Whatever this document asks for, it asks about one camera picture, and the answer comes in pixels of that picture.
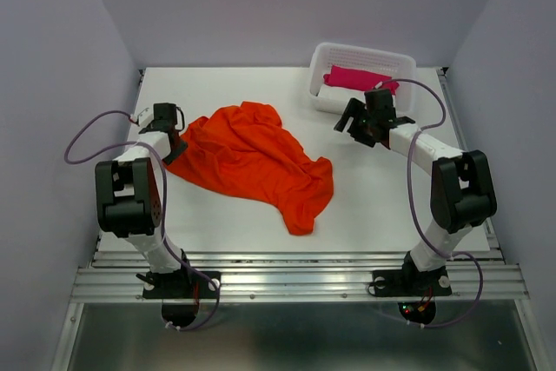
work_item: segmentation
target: purple cable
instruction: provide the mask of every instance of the purple cable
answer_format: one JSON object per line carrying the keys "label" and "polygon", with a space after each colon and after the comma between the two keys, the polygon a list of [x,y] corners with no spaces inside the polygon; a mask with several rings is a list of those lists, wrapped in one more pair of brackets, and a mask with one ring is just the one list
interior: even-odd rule
{"label": "purple cable", "polygon": [[434,92],[434,90],[432,90],[426,84],[418,82],[416,80],[412,80],[410,78],[393,78],[393,79],[390,79],[390,80],[386,80],[385,82],[382,82],[381,85],[386,84],[386,83],[393,83],[393,82],[412,83],[412,84],[416,84],[418,86],[421,86],[423,89],[425,89],[431,95],[434,96],[434,98],[436,99],[436,101],[438,102],[438,104],[440,105],[440,108],[442,110],[442,118],[440,119],[439,122],[432,123],[430,125],[425,125],[420,130],[415,132],[415,135],[411,140],[411,144],[409,145],[409,151],[407,152],[407,194],[408,194],[408,197],[409,197],[409,209],[411,210],[411,217],[413,218],[415,228],[417,229],[417,233],[419,234],[419,236],[423,240],[423,242],[432,251],[434,251],[434,253],[436,255],[438,255],[438,256],[446,259],[446,260],[452,259],[455,256],[464,255],[467,258],[469,258],[475,264],[475,266],[477,267],[477,272],[479,273],[479,289],[477,290],[477,295],[475,296],[475,300],[473,300],[473,304],[466,311],[466,313],[464,313],[463,315],[461,315],[460,317],[458,317],[456,319],[453,319],[452,321],[447,321],[445,323],[439,323],[439,324],[436,324],[436,325],[433,324],[433,325],[425,325],[424,326],[424,328],[445,328],[446,326],[455,325],[456,323],[459,323],[459,322],[463,321],[465,318],[467,318],[477,308],[477,305],[479,304],[479,300],[480,300],[480,297],[483,293],[483,287],[484,287],[483,271],[482,271],[482,268],[480,267],[479,261],[471,253],[469,253],[467,251],[457,251],[457,252],[453,252],[452,254],[445,254],[442,251],[440,251],[439,249],[437,249],[427,239],[427,237],[425,236],[425,233],[423,232],[423,229],[421,228],[421,226],[419,224],[419,219],[417,218],[417,210],[415,210],[414,187],[413,187],[412,170],[411,170],[412,162],[413,162],[413,159],[414,159],[414,152],[415,152],[415,148],[417,146],[417,140],[419,139],[419,135],[424,130],[431,129],[431,128],[437,128],[437,127],[441,126],[446,121],[446,117],[447,117],[446,106],[444,106],[444,103],[442,102],[440,97]]}
{"label": "purple cable", "polygon": [[88,162],[90,160],[92,160],[93,158],[95,158],[96,156],[99,156],[101,154],[103,154],[106,151],[110,151],[111,149],[115,149],[115,148],[121,148],[121,147],[125,147],[127,145],[139,145],[141,147],[144,147],[146,149],[149,150],[149,152],[155,156],[156,161],[158,162],[158,165],[160,166],[160,171],[162,173],[162,219],[161,219],[161,236],[162,236],[162,242],[164,243],[164,248],[166,248],[169,252],[170,255],[172,255],[172,257],[177,260],[178,262],[180,262],[180,264],[188,270],[188,272],[190,274],[195,274],[199,277],[201,277],[203,280],[212,283],[213,286],[215,287],[215,291],[216,291],[216,303],[214,305],[214,307],[212,308],[212,310],[210,311],[210,313],[208,314],[208,316],[200,321],[199,323],[195,324],[194,326],[191,327],[187,327],[187,328],[177,328],[175,326],[173,326],[171,323],[169,324],[173,329],[175,330],[179,330],[179,331],[189,331],[189,330],[196,330],[198,328],[200,328],[201,326],[203,326],[205,323],[207,323],[212,316],[215,315],[216,310],[218,309],[218,306],[220,305],[220,286],[216,286],[215,283],[212,282],[211,278],[208,275],[205,275],[204,273],[202,273],[201,271],[199,271],[196,268],[191,267],[189,264],[187,264],[184,260],[182,260],[182,258],[180,256],[178,256],[173,250],[172,248],[169,246],[169,244],[167,243],[165,236],[166,236],[166,201],[167,201],[167,194],[168,194],[168,178],[166,175],[166,169],[164,168],[164,163],[162,162],[162,158],[158,155],[158,153],[156,152],[156,150],[151,147],[150,145],[148,145],[145,142],[131,142],[131,141],[127,141],[127,142],[121,142],[121,143],[116,143],[113,145],[109,145],[107,147],[104,147],[102,149],[100,149],[99,151],[97,151],[96,153],[94,153],[91,156],[87,156],[85,158],[79,159],[79,160],[70,160],[70,151],[71,148],[75,145],[75,143],[77,142],[77,140],[79,139],[79,137],[93,124],[95,123],[98,119],[100,119],[103,116],[106,115],[112,115],[112,114],[120,114],[120,115],[124,115],[126,116],[130,121],[131,121],[131,115],[127,112],[124,112],[122,110],[109,110],[107,112],[103,112],[98,116],[95,116],[94,118],[92,118],[88,123],[85,124],[85,126],[83,126],[81,128],[81,130],[79,132],[77,132],[77,134],[73,137],[73,139],[69,142],[68,148],[66,148],[65,152],[63,153],[63,160],[69,164],[69,165],[77,165],[77,164],[83,164],[84,162]]}

